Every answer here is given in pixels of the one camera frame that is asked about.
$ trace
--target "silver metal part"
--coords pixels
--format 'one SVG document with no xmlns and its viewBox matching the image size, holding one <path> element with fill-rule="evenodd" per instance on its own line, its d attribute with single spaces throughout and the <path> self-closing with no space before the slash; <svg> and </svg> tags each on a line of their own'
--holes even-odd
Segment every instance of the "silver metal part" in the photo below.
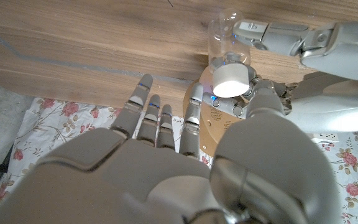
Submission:
<svg viewBox="0 0 358 224">
<path fill-rule="evenodd" d="M 239 101 L 236 98 L 220 98 L 205 92 L 203 94 L 203 101 L 217 110 L 237 116 L 238 118 L 246 118 L 247 105 L 244 104 L 242 106 L 240 103 L 243 103 L 243 101 Z"/>
<path fill-rule="evenodd" d="M 243 44 L 290 56 L 300 52 L 308 32 L 309 27 L 305 25 L 245 19 L 233 27 L 233 34 Z"/>
<path fill-rule="evenodd" d="M 132 96 L 124 104 L 122 111 L 111 125 L 113 131 L 126 139 L 132 137 L 152 84 L 153 78 L 149 74 L 145 74 L 140 79 Z"/>
<path fill-rule="evenodd" d="M 219 209 L 207 209 L 200 211 L 195 216 L 189 220 L 189 224 L 229 224 L 226 220 L 225 213 Z"/>
<path fill-rule="evenodd" d="M 200 149 L 200 113 L 203 91 L 200 83 L 196 83 L 191 89 L 180 139 L 179 153 L 195 158 L 198 158 Z"/>
<path fill-rule="evenodd" d="M 306 133 L 358 131 L 358 81 L 323 72 L 310 75 L 292 91 L 286 118 Z"/>
<path fill-rule="evenodd" d="M 277 96 L 274 84 L 270 80 L 261 80 L 254 87 L 254 96 L 249 101 L 246 118 L 258 113 L 273 113 L 284 116 L 281 100 Z"/>
<path fill-rule="evenodd" d="M 312 46 L 321 38 L 320 34 L 310 37 L 311 40 L 308 42 Z M 300 60 L 303 65 L 340 77 L 358 80 L 358 22 L 335 24 L 326 46 L 305 50 Z"/>
<path fill-rule="evenodd" d="M 166 147 L 175 150 L 172 129 L 172 109 L 170 105 L 164 105 L 162 107 L 157 147 Z"/>
<path fill-rule="evenodd" d="M 137 133 L 137 140 L 140 140 L 150 146 L 154 146 L 159 110 L 160 97 L 158 95 L 153 95 L 150 98 L 144 119 L 139 128 L 139 132 Z"/>
</svg>

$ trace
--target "wood grain surface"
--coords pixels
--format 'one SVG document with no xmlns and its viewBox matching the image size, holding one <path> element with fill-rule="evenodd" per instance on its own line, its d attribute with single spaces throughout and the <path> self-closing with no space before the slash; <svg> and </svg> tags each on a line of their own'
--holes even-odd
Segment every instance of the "wood grain surface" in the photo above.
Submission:
<svg viewBox="0 0 358 224">
<path fill-rule="evenodd" d="M 0 38 L 5 48 L 7 43 L 10 47 L 0 50 L 6 54 L 0 55 L 0 84 L 29 95 L 108 105 L 123 102 L 124 93 L 132 91 L 137 79 L 128 73 L 151 73 L 174 78 L 161 86 L 168 89 L 162 98 L 183 97 L 185 84 L 199 78 L 208 65 L 208 23 L 228 7 L 240 9 L 248 19 L 311 27 L 358 21 L 358 0 L 0 0 Z M 297 57 L 255 49 L 251 57 L 258 74 L 278 82 L 298 82 L 313 71 L 301 66 Z M 76 74 L 75 81 L 67 70 Z M 31 87 L 27 79 L 48 80 L 50 86 Z M 54 80 L 76 85 L 63 92 Z M 102 100 L 115 85 L 121 85 L 116 88 L 122 94 Z M 96 93 L 81 93 L 84 86 Z M 173 112 L 181 116 L 181 106 L 173 106 Z"/>
</svg>

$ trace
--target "pink rose pattern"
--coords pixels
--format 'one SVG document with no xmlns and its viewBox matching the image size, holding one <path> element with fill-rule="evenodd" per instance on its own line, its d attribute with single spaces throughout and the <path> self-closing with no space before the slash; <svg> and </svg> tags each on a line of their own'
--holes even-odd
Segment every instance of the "pink rose pattern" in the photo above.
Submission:
<svg viewBox="0 0 358 224">
<path fill-rule="evenodd" d="M 75 102 L 68 102 L 66 106 L 63 107 L 62 114 L 64 114 L 66 117 L 76 113 L 78 111 L 78 104 Z"/>
<path fill-rule="evenodd" d="M 357 162 L 357 158 L 355 156 L 353 156 L 351 153 L 345 152 L 343 161 L 346 164 L 349 164 L 350 166 L 354 166 Z"/>
<path fill-rule="evenodd" d="M 91 110 L 91 114 L 93 116 L 93 118 L 98 118 L 99 116 L 99 109 L 97 107 L 94 107 L 92 110 Z"/>
<path fill-rule="evenodd" d="M 114 121 L 114 119 L 119 115 L 121 112 L 121 109 L 114 109 L 114 108 L 105 108 L 105 107 L 97 107 L 95 105 L 81 105 L 81 108 L 83 108 L 84 113 L 90 113 L 93 119 L 89 120 L 89 116 L 81 116 L 81 113 L 79 111 L 79 104 L 75 102 L 63 102 L 63 101 L 57 101 L 57 100 L 51 100 L 51 99 L 40 99 L 38 98 L 37 105 L 34 109 L 34 113 L 40 113 L 40 119 L 44 119 L 45 117 L 48 117 L 47 119 L 40 122 L 40 128 L 36 130 L 43 131 L 43 133 L 49 133 L 45 134 L 46 136 L 51 136 L 52 138 L 50 143 L 50 150 L 53 148 L 58 147 L 59 145 L 63 144 L 63 141 L 61 140 L 61 137 L 54 133 L 54 129 L 46 129 L 45 125 L 48 123 L 52 123 L 51 121 L 55 121 L 56 119 L 60 119 L 59 115 L 62 118 L 65 118 L 60 121 L 60 124 L 56 127 L 61 128 L 62 123 L 67 122 L 66 117 L 70 117 L 71 115 L 75 115 L 74 118 L 72 118 L 77 123 L 82 123 L 82 125 L 76 125 L 72 131 L 70 131 L 71 134 L 73 134 L 72 137 L 84 133 L 87 130 L 95 129 L 96 127 L 99 127 L 100 124 L 105 124 L 109 122 L 110 124 Z M 52 114 L 51 111 L 60 111 L 59 113 Z M 183 120 L 180 121 L 177 118 L 174 118 L 175 122 L 180 122 L 180 124 L 183 124 Z M 15 141 L 15 147 L 16 149 L 13 153 L 13 161 L 11 162 L 9 166 L 9 172 L 13 174 L 12 178 L 17 182 L 20 180 L 20 176 L 23 176 L 26 172 L 28 172 L 29 163 L 35 163 L 38 157 L 36 155 L 33 155 L 32 153 L 26 153 L 24 155 L 23 150 L 19 148 L 22 145 L 25 144 L 25 142 L 28 141 L 29 136 L 24 136 L 21 138 L 16 139 Z M 336 175 L 337 182 L 340 183 L 340 181 L 344 178 L 343 175 L 352 177 L 355 175 L 354 180 L 355 181 L 349 181 L 346 182 L 344 185 L 340 186 L 343 188 L 343 191 L 341 195 L 344 195 L 344 206 L 342 208 L 342 215 L 339 214 L 339 217 L 342 218 L 342 222 L 347 224 L 355 224 L 358 223 L 358 152 L 354 151 L 354 147 L 352 144 L 358 144 L 358 136 L 357 134 L 352 136 L 352 139 L 350 141 L 350 138 L 348 141 L 346 141 L 347 146 L 343 147 L 343 142 L 337 142 L 335 144 L 320 144 L 321 150 L 327 154 L 327 155 L 333 155 L 337 159 L 335 160 L 334 157 L 331 156 L 329 158 L 331 163 L 334 167 L 337 168 Z M 200 151 L 200 161 L 207 164 L 207 166 L 211 167 L 211 164 L 213 163 L 213 158 L 205 154 L 203 151 Z M 11 191 L 12 186 L 4 183 L 2 184 L 0 188 L 0 201 Z"/>
<path fill-rule="evenodd" d="M 95 129 L 95 127 L 91 123 L 88 123 L 86 126 L 81 125 L 80 134 L 82 134 L 86 129 L 93 130 L 93 129 Z"/>
<path fill-rule="evenodd" d="M 7 183 L 2 183 L 0 188 L 0 201 L 7 195 L 7 192 L 5 191 L 7 187 Z"/>
<path fill-rule="evenodd" d="M 358 196 L 358 185 L 348 184 L 345 189 L 346 192 L 349 193 L 351 196 L 353 197 Z"/>
<path fill-rule="evenodd" d="M 54 99 L 44 99 L 44 102 L 41 104 L 43 109 L 51 108 L 55 104 Z"/>
<path fill-rule="evenodd" d="M 16 159 L 18 161 L 23 159 L 23 150 L 22 149 L 16 149 L 15 153 L 13 154 L 13 159 Z"/>
</svg>

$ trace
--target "robotic hand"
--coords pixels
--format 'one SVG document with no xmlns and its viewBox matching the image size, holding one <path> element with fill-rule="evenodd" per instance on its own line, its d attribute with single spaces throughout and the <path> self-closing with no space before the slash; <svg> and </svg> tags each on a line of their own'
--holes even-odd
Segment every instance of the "robotic hand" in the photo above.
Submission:
<svg viewBox="0 0 358 224">
<path fill-rule="evenodd" d="M 358 131 L 358 22 L 310 29 L 299 24 L 243 19 L 233 25 L 232 34 L 236 41 L 260 50 L 300 55 L 303 65 L 320 71 L 305 75 L 299 83 L 274 83 L 286 118 L 302 131 Z M 250 67 L 248 72 L 250 89 L 242 95 L 246 100 L 261 80 Z M 205 93 L 203 101 L 238 118 L 246 117 L 248 105 L 242 100 Z"/>
<path fill-rule="evenodd" d="M 169 105 L 154 143 L 157 95 L 131 139 L 151 86 L 144 75 L 111 129 L 88 131 L 41 158 L 1 205 L 0 223 L 334 223 L 331 166 L 285 119 L 272 82 L 255 85 L 247 119 L 226 131 L 211 170 L 196 160 L 199 83 L 179 154 Z"/>
</svg>

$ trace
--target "white robotic hand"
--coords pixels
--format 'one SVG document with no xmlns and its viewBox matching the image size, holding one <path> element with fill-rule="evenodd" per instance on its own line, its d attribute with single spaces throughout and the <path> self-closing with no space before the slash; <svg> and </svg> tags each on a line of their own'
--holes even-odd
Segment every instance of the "white robotic hand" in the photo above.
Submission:
<svg viewBox="0 0 358 224">
<path fill-rule="evenodd" d="M 300 63 L 320 71 L 305 75 L 299 83 L 288 86 L 274 84 L 286 118 L 302 131 L 358 131 L 358 22 L 337 22 L 310 29 L 300 24 L 268 24 L 242 19 L 230 29 L 233 44 L 242 43 L 278 54 L 299 55 Z M 219 69 L 232 66 L 228 62 L 222 63 Z M 214 73 L 217 80 L 237 76 Z M 249 76 L 250 89 L 241 91 L 246 91 L 242 95 L 245 99 L 252 97 L 252 87 L 259 80 L 261 78 L 255 75 Z M 246 118 L 247 103 L 243 100 L 205 93 L 203 101 L 217 110 Z"/>
</svg>

